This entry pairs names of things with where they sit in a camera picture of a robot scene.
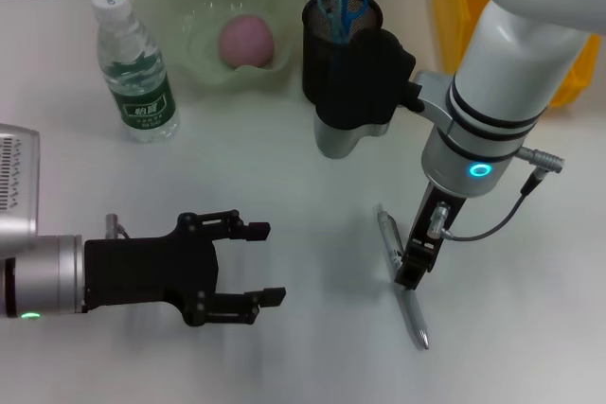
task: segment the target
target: bowl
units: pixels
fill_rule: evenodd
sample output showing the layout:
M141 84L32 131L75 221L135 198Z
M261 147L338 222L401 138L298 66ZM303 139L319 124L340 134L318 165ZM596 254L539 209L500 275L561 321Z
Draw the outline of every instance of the bowl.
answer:
M169 70L179 67L203 86L230 86L280 74L301 36L306 0L134 0L134 13L156 40ZM263 68L233 68L219 56L223 26L241 14L263 18L274 35L274 58Z

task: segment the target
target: table surface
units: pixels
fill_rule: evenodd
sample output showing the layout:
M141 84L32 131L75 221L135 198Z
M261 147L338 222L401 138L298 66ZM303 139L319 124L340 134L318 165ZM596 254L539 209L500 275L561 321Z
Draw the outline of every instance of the table surface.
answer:
M431 0L377 1L418 69L438 69ZM236 208L272 234L216 243L219 290L288 290L252 326L190 328L166 304L0 321L3 402L606 401L604 78L526 141L565 157L565 171L490 239L445 244L418 289L425 352L401 316L373 206L407 232L427 184L427 121L398 110L386 136L328 160L297 57L272 90L201 93L171 75L180 131L134 144L98 70L89 0L0 0L0 12L0 121L42 136L40 234L101 238L118 213L132 236L154 237L182 212ZM453 230L492 227L529 171L514 163Z

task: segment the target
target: water bottle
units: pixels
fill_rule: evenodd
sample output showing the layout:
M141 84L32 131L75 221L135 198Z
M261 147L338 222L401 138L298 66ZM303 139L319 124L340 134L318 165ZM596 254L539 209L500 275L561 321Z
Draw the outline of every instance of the water bottle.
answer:
M133 14L131 0L92 0L97 56L129 135L138 142L171 137L179 126L162 54Z

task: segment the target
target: silver pen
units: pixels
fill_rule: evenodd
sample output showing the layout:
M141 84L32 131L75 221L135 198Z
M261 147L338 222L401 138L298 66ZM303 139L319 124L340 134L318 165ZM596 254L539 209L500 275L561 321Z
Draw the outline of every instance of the silver pen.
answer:
M389 272L391 274L391 279L395 279L398 269L401 267L401 257L404 253L404 247L401 242L400 232L398 231L396 221L384 211L381 204L379 204L378 212L377 221L379 222L381 235L383 236L383 241L385 243ZM429 349L427 324L420 312L419 301L417 300L415 291L401 287L398 294L401 306L406 311L417 340L425 349Z

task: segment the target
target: yellow container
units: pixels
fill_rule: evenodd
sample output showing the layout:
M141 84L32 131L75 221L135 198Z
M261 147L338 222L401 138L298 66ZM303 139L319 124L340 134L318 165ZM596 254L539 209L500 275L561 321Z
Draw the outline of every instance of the yellow container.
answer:
M488 2L489 0L434 0L437 36L447 73L454 73L461 63L475 25ZM560 90L551 100L551 106L572 103L589 86L598 50L599 37L592 35Z

